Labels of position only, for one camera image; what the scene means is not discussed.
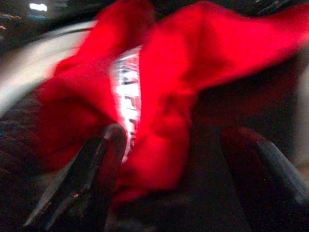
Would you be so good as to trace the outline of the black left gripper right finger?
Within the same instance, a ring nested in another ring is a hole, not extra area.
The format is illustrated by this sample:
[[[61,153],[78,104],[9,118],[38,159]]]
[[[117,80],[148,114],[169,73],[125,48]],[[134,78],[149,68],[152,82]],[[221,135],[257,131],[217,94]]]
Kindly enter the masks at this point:
[[[230,127],[221,148],[253,232],[309,230],[309,182],[271,141]]]

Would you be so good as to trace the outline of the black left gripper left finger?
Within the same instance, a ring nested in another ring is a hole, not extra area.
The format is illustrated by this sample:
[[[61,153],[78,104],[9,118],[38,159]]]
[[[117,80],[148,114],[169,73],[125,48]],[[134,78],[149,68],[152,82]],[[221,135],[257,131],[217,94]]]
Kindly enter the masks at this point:
[[[126,148],[119,124],[101,129],[46,188],[25,232],[102,232]]]

